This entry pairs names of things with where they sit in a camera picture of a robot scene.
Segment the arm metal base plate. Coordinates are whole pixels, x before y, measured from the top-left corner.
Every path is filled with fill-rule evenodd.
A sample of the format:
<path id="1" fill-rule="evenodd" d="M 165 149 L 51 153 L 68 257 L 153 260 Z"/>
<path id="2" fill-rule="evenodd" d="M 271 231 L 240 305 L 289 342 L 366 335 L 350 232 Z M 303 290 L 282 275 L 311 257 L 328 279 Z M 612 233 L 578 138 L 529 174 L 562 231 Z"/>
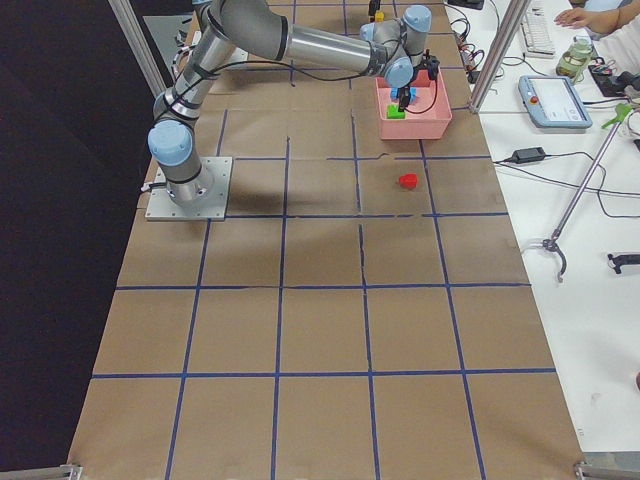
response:
<path id="1" fill-rule="evenodd" d="M 145 217 L 149 221 L 224 221 L 233 169 L 231 157 L 201 157 L 200 175 L 188 183 L 168 182 L 157 168 Z"/>

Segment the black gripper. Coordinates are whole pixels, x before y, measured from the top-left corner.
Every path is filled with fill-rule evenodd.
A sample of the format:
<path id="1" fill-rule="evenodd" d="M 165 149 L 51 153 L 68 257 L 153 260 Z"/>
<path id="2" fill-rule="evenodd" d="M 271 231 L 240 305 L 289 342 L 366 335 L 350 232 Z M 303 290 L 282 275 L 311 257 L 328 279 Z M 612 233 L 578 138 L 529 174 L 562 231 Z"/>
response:
<path id="1" fill-rule="evenodd" d="M 426 55 L 422 61 L 423 68 L 427 71 L 430 80 L 436 80 L 439 75 L 440 61 L 434 55 Z M 404 86 L 397 89 L 398 105 L 404 110 L 411 102 L 411 87 Z"/>

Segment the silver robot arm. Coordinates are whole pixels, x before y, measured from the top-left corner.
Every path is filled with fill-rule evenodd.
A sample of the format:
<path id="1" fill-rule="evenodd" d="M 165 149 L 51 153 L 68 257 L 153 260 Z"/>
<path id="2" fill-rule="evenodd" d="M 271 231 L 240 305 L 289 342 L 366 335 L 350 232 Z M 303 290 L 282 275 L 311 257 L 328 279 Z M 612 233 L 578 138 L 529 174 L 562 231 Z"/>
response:
<path id="1" fill-rule="evenodd" d="M 342 71 L 343 80 L 378 77 L 405 89 L 424 64 L 432 12 L 411 5 L 399 18 L 371 22 L 358 37 L 297 25 L 264 1 L 197 1 L 199 43 L 173 86 L 155 100 L 155 124 L 147 142 L 164 174 L 169 199 L 191 206 L 211 196 L 215 177 L 197 153 L 195 124 L 214 81 L 226 70 L 235 50 L 249 54 L 247 64 L 293 68 L 295 62 Z"/>

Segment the person hand at desk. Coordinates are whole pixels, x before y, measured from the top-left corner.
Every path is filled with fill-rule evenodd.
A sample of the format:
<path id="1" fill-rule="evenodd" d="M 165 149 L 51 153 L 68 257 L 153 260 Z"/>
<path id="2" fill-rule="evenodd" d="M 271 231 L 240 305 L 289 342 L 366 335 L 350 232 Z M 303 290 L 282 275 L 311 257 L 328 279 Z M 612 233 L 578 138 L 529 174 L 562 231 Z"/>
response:
<path id="1" fill-rule="evenodd" d="M 572 8 L 560 12 L 554 19 L 556 25 L 570 28 L 588 27 L 598 17 L 597 12 L 584 8 Z"/>

